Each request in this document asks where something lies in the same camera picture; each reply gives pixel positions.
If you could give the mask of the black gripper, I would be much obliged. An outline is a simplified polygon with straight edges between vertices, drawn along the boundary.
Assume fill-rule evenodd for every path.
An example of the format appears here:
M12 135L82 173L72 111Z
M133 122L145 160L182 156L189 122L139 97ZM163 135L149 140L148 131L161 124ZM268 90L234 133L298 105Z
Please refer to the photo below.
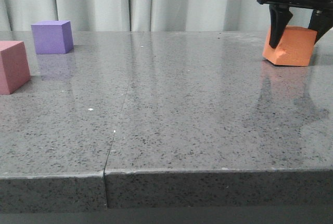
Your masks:
M293 14L289 7L314 9L308 29L317 32L315 43L332 28L332 0L257 0L261 5L270 4L271 31L269 45L275 49Z

